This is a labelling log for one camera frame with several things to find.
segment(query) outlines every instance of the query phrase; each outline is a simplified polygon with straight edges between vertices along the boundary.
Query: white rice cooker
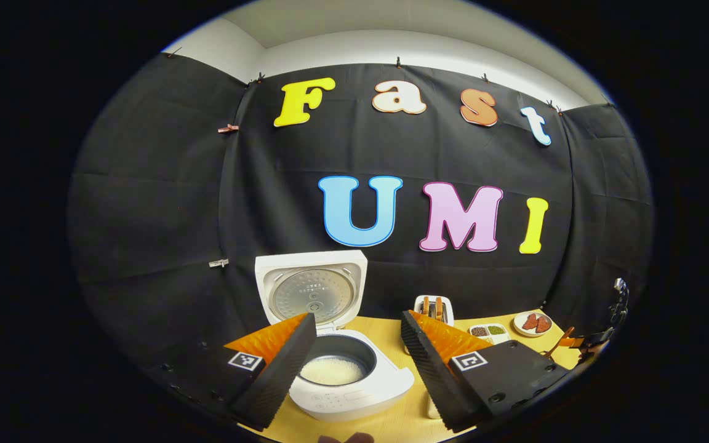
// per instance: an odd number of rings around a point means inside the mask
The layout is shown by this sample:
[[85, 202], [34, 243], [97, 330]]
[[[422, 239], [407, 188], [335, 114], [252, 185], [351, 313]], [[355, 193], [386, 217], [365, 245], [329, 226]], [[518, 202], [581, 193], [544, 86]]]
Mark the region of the white rice cooker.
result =
[[304, 369], [314, 365], [324, 372], [343, 364], [356, 373], [356, 378], [343, 382], [340, 373], [329, 374], [330, 380], [338, 381], [310, 381], [303, 376], [306, 371], [300, 371], [289, 396], [317, 420], [347, 421], [377, 414], [395, 404], [414, 383], [409, 368], [399, 369], [368, 337], [341, 329], [360, 311], [367, 266], [360, 250], [256, 257], [256, 283], [270, 324], [304, 312], [316, 316], [317, 339]]

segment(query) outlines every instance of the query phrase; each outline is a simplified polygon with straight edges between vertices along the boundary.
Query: yellow letter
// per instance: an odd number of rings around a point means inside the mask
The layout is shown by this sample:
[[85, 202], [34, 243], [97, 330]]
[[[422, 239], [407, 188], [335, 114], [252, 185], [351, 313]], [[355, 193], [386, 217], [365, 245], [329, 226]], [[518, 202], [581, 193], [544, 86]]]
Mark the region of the yellow letter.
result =
[[544, 199], [532, 197], [527, 199], [529, 208], [529, 224], [524, 243], [518, 247], [521, 254], [537, 254], [540, 252], [540, 230], [543, 229], [543, 214], [549, 208], [549, 204]]
[[[313, 89], [309, 94], [306, 90], [309, 87]], [[300, 81], [290, 83], [282, 87], [284, 95], [284, 109], [281, 110], [281, 115], [275, 119], [275, 126], [289, 126], [289, 124], [300, 124], [310, 120], [310, 114], [303, 112], [305, 104], [308, 104], [309, 109], [315, 110], [321, 103], [321, 89], [331, 90], [335, 87], [335, 80], [331, 78], [310, 79], [309, 81]]]
[[420, 90], [406, 81], [383, 81], [375, 89], [381, 94], [374, 96], [371, 103], [382, 112], [421, 113], [425, 111], [425, 103], [420, 101]]

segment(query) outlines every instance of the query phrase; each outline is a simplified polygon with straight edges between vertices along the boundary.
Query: sliced meat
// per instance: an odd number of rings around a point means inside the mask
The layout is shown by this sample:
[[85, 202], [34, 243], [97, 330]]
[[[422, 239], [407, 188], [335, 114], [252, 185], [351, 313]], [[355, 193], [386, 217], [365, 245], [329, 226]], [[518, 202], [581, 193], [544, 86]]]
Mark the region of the sliced meat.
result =
[[535, 330], [537, 333], [544, 333], [551, 328], [551, 322], [549, 320], [546, 320], [546, 317], [541, 316], [540, 319], [538, 319], [538, 329]]
[[523, 330], [534, 330], [538, 326], [538, 319], [535, 317], [535, 314], [530, 314], [529, 317], [527, 317], [527, 321], [524, 322], [524, 325], [521, 326]]

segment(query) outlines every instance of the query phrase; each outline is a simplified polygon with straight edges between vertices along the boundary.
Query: ceiling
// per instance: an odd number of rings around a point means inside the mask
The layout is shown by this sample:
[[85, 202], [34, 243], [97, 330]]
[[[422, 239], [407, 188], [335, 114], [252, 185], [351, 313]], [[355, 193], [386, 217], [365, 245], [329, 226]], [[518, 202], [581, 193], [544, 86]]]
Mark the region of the ceiling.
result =
[[268, 49], [320, 34], [389, 29], [437, 34], [500, 51], [552, 76], [589, 103], [604, 103], [599, 85], [534, 34], [461, 0], [258, 0], [222, 18]]

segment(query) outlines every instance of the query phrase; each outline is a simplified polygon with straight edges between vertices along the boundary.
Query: white wall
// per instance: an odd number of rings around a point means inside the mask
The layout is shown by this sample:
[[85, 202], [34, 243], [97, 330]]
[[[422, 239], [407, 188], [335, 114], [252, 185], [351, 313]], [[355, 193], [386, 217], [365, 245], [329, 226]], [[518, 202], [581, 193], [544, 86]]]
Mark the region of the white wall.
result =
[[350, 63], [396, 63], [439, 68], [520, 90], [567, 110], [588, 103], [564, 84], [530, 65], [479, 45], [413, 31], [344, 31], [284, 43], [265, 50], [228, 20], [217, 18], [165, 48], [218, 68], [240, 81], [259, 72], [274, 76], [304, 68]]
[[264, 47], [234, 23], [216, 18], [171, 43], [163, 52], [193, 58], [247, 83], [258, 77], [256, 62]]

